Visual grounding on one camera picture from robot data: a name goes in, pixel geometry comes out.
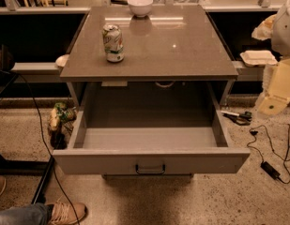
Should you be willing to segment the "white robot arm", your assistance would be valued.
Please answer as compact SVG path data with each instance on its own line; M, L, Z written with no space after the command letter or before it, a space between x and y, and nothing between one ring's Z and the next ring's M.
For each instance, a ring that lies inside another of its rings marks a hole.
M275 16L271 47L283 56L290 56L290 0L286 0Z

